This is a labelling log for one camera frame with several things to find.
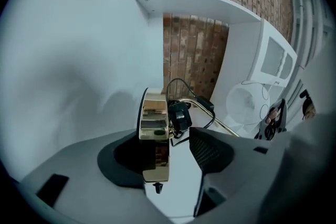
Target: gray surface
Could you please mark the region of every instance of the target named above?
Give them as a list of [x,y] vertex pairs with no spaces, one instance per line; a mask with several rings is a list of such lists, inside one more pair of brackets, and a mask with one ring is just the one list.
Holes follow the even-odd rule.
[[226,99],[230,90],[251,75],[257,59],[260,28],[260,22],[230,25],[222,67],[210,99],[215,105],[216,116],[224,123],[228,115]]
[[233,161],[220,173],[207,174],[204,185],[215,187],[225,199],[230,198],[258,172],[257,167],[265,162],[267,154],[256,152],[258,146],[269,148],[271,141],[233,137],[222,133],[214,133],[213,137],[229,144],[235,151]]
[[36,193],[53,173],[68,176],[54,209],[81,223],[171,223],[146,198],[143,190],[118,187],[99,170],[99,151],[133,131],[72,144],[27,175],[22,185]]
[[30,207],[37,212],[43,219],[51,224],[79,224],[79,222],[60,214],[58,211],[52,209],[33,192],[25,188],[22,184],[17,184],[17,188],[22,197],[30,205]]
[[[229,142],[228,139],[221,139],[239,151],[236,152],[235,158],[237,159],[226,168],[230,169],[231,174],[227,174],[225,169],[221,173],[207,175],[204,184],[214,187],[221,193],[227,193],[229,197],[213,210],[195,218],[193,223],[256,223],[260,206],[277,175],[289,139],[290,133],[276,136],[269,143],[266,157],[260,157],[260,161],[257,161],[254,154],[242,151],[244,148],[246,150],[252,148],[252,146],[244,145],[248,139],[245,141],[245,138],[236,138],[236,143],[233,140]],[[263,145],[266,144],[265,142],[269,142],[255,141]]]

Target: black cable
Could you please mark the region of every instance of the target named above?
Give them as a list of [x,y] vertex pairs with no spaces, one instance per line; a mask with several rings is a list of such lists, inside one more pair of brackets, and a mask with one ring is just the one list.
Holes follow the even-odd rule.
[[175,139],[181,139],[184,133],[181,133],[180,135],[173,134]]
[[172,146],[177,146],[177,145],[182,144],[183,142],[188,141],[188,140],[189,140],[189,136],[187,138],[181,140],[181,141],[178,141],[175,145],[173,144],[173,140],[170,139],[170,143],[172,144]]
[[216,118],[216,114],[215,114],[215,111],[211,111],[211,114],[212,114],[212,119],[209,121],[209,123],[208,124],[206,124],[203,128],[208,128],[211,124],[213,124],[214,123],[214,121],[215,121],[215,118]]
[[175,81],[175,80],[181,80],[184,83],[184,85],[188,88],[189,92],[191,92],[193,94],[193,96],[196,97],[196,94],[193,92],[193,90],[190,88],[190,86],[183,79],[175,78],[175,79],[172,79],[168,83],[167,88],[166,88],[166,101],[167,101],[168,105],[169,105],[169,88],[170,88],[170,84],[172,84],[172,82]]

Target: white panel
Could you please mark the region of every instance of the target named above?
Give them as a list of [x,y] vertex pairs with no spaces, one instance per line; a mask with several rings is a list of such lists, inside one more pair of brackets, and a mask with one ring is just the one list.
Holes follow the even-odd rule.
[[336,47],[327,44],[312,59],[302,74],[310,98],[318,114],[336,111]]
[[162,87],[162,44],[148,45],[136,0],[10,0],[0,24],[0,145],[17,180],[71,143],[135,127],[144,89]]
[[265,88],[268,90],[268,94],[270,97],[270,105],[273,105],[275,102],[279,100],[279,97],[284,90],[283,87],[275,86],[275,85],[265,85]]
[[286,129],[292,131],[296,125],[303,120],[302,105],[305,102],[305,98],[297,96],[287,111]]
[[142,59],[146,73],[151,74],[147,87],[163,89],[163,14],[152,14],[149,17],[147,30],[148,54]]
[[[290,67],[287,65],[288,63],[285,64],[287,55],[292,58]],[[293,73],[296,60],[295,51],[283,35],[269,22],[262,20],[258,51],[248,79],[265,84],[277,82],[278,86],[286,87]],[[288,76],[282,79],[280,76],[284,66],[285,71],[288,69],[290,71],[287,72]]]
[[227,116],[226,98],[231,88],[247,80],[259,44],[260,23],[230,25],[223,64],[218,75],[211,102],[216,116]]
[[149,13],[176,13],[220,20],[228,24],[252,23],[260,17],[231,0],[138,0]]

